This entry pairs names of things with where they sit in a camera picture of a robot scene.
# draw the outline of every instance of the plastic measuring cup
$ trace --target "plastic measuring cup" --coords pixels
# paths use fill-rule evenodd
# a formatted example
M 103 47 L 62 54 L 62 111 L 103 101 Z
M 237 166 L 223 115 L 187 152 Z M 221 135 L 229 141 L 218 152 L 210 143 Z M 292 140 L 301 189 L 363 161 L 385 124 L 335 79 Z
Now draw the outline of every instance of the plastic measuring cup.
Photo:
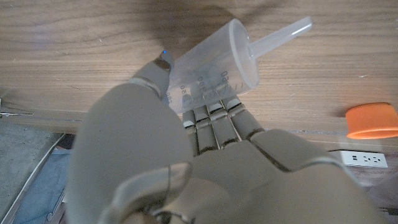
M 176 59 L 167 90 L 169 106 L 182 113 L 258 86 L 256 58 L 311 29 L 311 17 L 250 43 L 242 23 L 233 19 Z

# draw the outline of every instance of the outlet socket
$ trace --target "outlet socket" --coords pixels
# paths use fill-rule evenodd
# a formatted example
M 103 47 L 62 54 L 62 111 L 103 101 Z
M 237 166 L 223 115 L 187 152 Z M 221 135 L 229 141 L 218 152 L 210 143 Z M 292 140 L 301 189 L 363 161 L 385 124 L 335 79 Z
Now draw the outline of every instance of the outlet socket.
M 383 153 L 340 150 L 330 154 L 347 166 L 388 167 Z

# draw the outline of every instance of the orange bottle cap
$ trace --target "orange bottle cap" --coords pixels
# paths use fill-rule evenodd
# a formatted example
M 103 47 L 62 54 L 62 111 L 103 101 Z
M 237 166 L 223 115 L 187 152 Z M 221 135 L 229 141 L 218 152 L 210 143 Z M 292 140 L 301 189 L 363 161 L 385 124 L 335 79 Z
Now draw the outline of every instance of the orange bottle cap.
M 351 139 L 380 139 L 398 136 L 398 114 L 389 103 L 370 103 L 346 113 Z

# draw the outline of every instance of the gray floor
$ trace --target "gray floor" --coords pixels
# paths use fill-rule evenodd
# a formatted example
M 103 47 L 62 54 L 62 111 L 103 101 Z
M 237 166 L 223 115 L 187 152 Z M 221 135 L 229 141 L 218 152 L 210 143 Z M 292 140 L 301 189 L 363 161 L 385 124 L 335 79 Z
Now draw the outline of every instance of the gray floor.
M 35 166 L 60 136 L 0 120 L 0 221 Z

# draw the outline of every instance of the wooden table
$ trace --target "wooden table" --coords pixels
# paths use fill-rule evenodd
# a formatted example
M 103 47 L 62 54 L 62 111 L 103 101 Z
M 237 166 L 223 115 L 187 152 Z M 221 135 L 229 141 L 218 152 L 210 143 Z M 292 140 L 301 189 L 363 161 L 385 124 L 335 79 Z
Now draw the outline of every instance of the wooden table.
M 34 112 L 3 120 L 75 133 L 99 97 L 161 50 L 177 58 L 234 17 L 257 40 L 305 16 L 313 29 L 260 57 L 259 87 L 241 100 L 265 128 L 327 150 L 398 150 L 397 138 L 347 139 L 344 118 L 363 103 L 398 108 L 391 0 L 2 1 L 0 96 L 3 106 Z

